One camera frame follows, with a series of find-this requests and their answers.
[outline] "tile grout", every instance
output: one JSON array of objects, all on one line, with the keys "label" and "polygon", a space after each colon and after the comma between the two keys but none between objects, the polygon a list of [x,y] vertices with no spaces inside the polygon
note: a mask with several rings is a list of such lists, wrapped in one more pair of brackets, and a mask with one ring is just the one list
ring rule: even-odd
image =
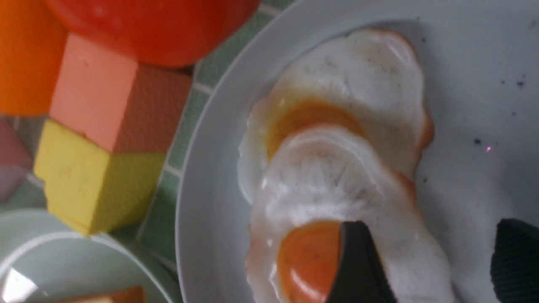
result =
[{"label": "tile grout", "polygon": [[155,250],[148,248],[147,246],[144,246],[146,250],[152,255],[159,263],[161,263],[166,268],[170,269],[171,271],[178,273],[178,268],[176,267],[176,263],[172,262],[171,260],[167,259],[166,257],[160,255]]},{"label": "tile grout", "polygon": [[154,194],[151,197],[151,202],[150,202],[150,205],[148,206],[148,212],[147,212],[146,216],[144,217],[144,220],[142,220],[142,222],[141,222],[141,224],[139,226],[139,230],[137,230],[137,233],[135,235],[135,242],[140,243],[140,241],[142,239],[142,236],[144,235],[144,230],[146,229],[146,225],[148,225],[148,221],[149,221],[151,212],[153,211],[155,201],[157,200],[156,199],[156,197],[157,197],[157,189],[159,188],[159,185],[161,185],[161,182],[163,181],[163,171],[164,170],[161,171],[159,179],[157,180],[157,186],[155,187]]},{"label": "tile grout", "polygon": [[36,177],[32,172],[26,174],[26,180],[38,188],[43,189],[45,187],[44,182]]},{"label": "tile grout", "polygon": [[174,168],[172,167],[170,164],[168,163],[165,163],[164,166],[163,166],[163,169],[173,175],[175,175],[176,177],[178,178],[181,178],[182,177],[182,171],[177,169],[177,168]]},{"label": "tile grout", "polygon": [[208,95],[213,94],[213,88],[199,82],[193,82],[193,88]]},{"label": "tile grout", "polygon": [[278,16],[279,14],[281,14],[281,10],[277,9],[277,8],[274,8],[272,6],[269,6],[269,5],[266,5],[266,4],[261,4],[259,7],[258,7],[258,11],[259,12],[263,12],[265,14],[268,14],[272,17],[276,17]]}]

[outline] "toy block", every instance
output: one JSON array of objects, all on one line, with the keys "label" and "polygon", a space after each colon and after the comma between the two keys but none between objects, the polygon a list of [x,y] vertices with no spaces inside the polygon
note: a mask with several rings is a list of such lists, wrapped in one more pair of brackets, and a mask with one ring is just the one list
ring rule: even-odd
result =
[{"label": "toy block", "polygon": [[32,157],[6,118],[0,117],[0,203],[17,190],[32,169]]},{"label": "toy block", "polygon": [[45,122],[34,173],[47,208],[83,235],[140,221],[165,153],[113,154],[52,121]]},{"label": "toy block", "polygon": [[42,1],[0,1],[0,115],[49,112],[66,37]]},{"label": "toy block", "polygon": [[191,81],[70,34],[51,117],[109,152],[166,152]]}]

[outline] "pink block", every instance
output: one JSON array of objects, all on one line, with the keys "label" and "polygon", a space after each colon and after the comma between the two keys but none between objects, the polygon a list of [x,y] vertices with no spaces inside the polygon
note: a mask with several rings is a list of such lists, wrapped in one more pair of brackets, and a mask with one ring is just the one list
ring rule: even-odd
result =
[{"label": "pink block", "polygon": [[8,200],[31,169],[32,157],[7,119],[0,117],[0,203]]},{"label": "pink block", "polygon": [[166,153],[191,82],[71,33],[50,116],[112,153]]}]

